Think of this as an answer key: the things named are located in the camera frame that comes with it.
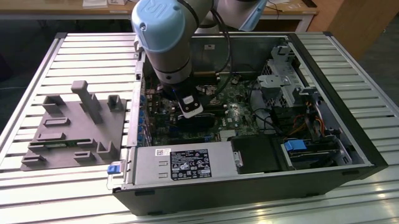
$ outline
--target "floor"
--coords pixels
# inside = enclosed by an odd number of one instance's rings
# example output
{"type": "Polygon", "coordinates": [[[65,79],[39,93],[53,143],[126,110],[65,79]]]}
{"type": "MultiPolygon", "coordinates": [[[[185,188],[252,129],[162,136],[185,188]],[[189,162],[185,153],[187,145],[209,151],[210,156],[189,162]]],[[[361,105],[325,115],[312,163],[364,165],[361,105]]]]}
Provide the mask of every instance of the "floor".
{"type": "MultiPolygon", "coordinates": [[[[0,55],[14,76],[0,82],[0,132],[35,75],[58,32],[131,32],[129,21],[0,21],[0,55]]],[[[399,16],[368,51],[361,65],[399,104],[399,16]]]]}

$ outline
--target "power supply label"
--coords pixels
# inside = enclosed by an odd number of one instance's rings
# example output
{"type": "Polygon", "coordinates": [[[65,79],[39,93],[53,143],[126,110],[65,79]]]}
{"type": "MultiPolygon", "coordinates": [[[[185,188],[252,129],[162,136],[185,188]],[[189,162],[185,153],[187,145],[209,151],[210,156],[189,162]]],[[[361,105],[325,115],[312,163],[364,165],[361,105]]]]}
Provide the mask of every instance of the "power supply label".
{"type": "Polygon", "coordinates": [[[207,149],[171,152],[171,178],[174,181],[213,177],[207,149]]]}

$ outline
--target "wooden desk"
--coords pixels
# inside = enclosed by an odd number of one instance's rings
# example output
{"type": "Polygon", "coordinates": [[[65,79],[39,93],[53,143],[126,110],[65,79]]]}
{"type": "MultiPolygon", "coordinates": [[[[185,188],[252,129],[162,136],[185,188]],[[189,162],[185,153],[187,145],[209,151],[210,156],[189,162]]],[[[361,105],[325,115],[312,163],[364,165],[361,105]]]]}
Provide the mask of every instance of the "wooden desk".
{"type": "MultiPolygon", "coordinates": [[[[135,3],[109,8],[83,9],[83,0],[0,0],[2,20],[107,20],[130,19],[135,3]]],[[[264,20],[301,20],[297,31],[306,31],[317,8],[309,8],[302,0],[278,4],[278,11],[266,8],[264,20]]]]}

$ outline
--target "slotted aluminum surface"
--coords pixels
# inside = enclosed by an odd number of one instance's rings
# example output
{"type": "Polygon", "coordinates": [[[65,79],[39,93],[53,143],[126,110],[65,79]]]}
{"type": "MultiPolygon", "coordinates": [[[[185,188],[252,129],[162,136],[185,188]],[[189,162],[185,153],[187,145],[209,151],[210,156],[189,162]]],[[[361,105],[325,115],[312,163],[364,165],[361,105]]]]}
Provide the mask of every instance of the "slotted aluminum surface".
{"type": "Polygon", "coordinates": [[[398,108],[333,38],[328,38],[322,33],[302,33],[300,38],[390,164],[386,170],[365,180],[345,184],[325,196],[155,217],[137,217],[111,195],[111,190],[106,187],[107,166],[19,171],[21,160],[45,113],[41,104],[47,94],[62,94],[67,101],[78,100],[69,90],[69,84],[86,77],[93,83],[90,91],[97,93],[99,99],[105,99],[110,94],[119,94],[122,98],[131,99],[135,63],[129,58],[134,53],[134,35],[70,34],[65,42],[62,40],[58,53],[49,62],[53,69],[43,73],[46,77],[41,80],[38,91],[23,112],[21,126],[17,127],[15,135],[10,137],[13,143],[3,149],[7,153],[0,154],[6,156],[0,157],[0,223],[397,222],[398,108]]]}

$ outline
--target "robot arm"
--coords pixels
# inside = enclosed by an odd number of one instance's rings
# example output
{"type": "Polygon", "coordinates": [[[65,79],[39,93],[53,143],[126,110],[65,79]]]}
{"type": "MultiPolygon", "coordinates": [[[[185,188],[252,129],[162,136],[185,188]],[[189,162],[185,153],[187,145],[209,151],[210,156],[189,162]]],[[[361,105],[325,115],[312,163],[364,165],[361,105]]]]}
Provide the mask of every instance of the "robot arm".
{"type": "Polygon", "coordinates": [[[133,12],[133,25],[166,93],[179,102],[186,118],[203,112],[193,81],[190,39],[210,23],[217,9],[226,24],[254,29],[266,0],[141,0],[133,12]]]}

